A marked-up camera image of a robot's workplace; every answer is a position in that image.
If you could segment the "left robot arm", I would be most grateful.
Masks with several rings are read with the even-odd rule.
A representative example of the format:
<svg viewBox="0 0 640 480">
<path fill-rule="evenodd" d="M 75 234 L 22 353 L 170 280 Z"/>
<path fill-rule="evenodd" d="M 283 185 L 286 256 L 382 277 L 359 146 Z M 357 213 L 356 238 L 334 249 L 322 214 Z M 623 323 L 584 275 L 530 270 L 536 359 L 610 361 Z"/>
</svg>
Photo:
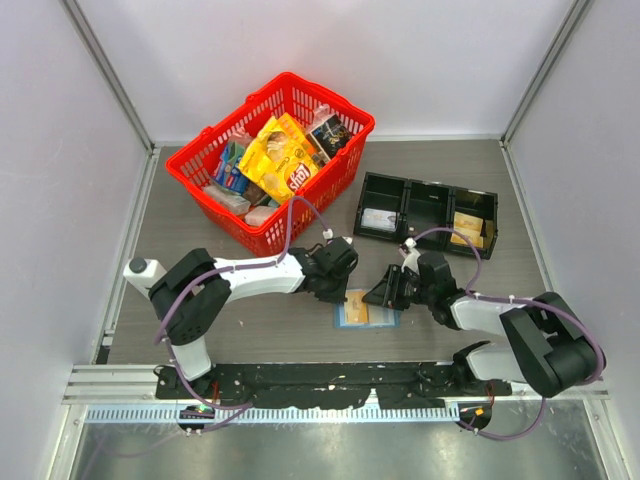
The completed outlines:
<svg viewBox="0 0 640 480">
<path fill-rule="evenodd" d="M 247 260 L 212 257 L 204 248 L 186 254 L 171 269 L 157 260 L 135 257 L 123 277 L 146 297 L 161 321 L 181 371 L 178 384 L 190 397 L 202 398 L 213 387 L 213 363 L 205 335 L 227 304 L 264 294 L 311 293 L 321 301 L 346 300 L 349 276 L 358 254 L 348 237 L 311 249 Z"/>
</svg>

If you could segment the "blue card holder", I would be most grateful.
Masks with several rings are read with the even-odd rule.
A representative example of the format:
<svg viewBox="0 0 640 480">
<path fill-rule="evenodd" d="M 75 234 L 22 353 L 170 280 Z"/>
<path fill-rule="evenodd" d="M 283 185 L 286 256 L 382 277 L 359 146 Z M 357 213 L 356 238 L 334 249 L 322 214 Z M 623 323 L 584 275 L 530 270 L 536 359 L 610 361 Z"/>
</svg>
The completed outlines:
<svg viewBox="0 0 640 480">
<path fill-rule="evenodd" d="M 369 323 L 362 326 L 347 326 L 344 323 L 344 302 L 335 308 L 334 327 L 338 329 L 366 330 L 376 328 L 394 328 L 399 325 L 399 313 L 395 310 L 367 305 Z"/>
</svg>

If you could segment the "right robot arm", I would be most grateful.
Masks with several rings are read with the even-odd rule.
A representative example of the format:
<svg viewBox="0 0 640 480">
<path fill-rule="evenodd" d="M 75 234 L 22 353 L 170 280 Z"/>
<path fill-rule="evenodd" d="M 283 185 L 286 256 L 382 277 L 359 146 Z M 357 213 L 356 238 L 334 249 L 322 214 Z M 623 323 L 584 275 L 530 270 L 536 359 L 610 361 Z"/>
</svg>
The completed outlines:
<svg viewBox="0 0 640 480">
<path fill-rule="evenodd" d="M 444 255 L 406 255 L 392 264 L 363 302 L 404 311 L 424 305 L 456 331 L 482 331 L 502 342 L 480 342 L 458 352 L 451 371 L 457 391 L 472 395 L 489 380 L 522 383 L 544 398 L 600 377 L 602 349 L 555 292 L 534 298 L 487 297 L 458 287 Z"/>
</svg>

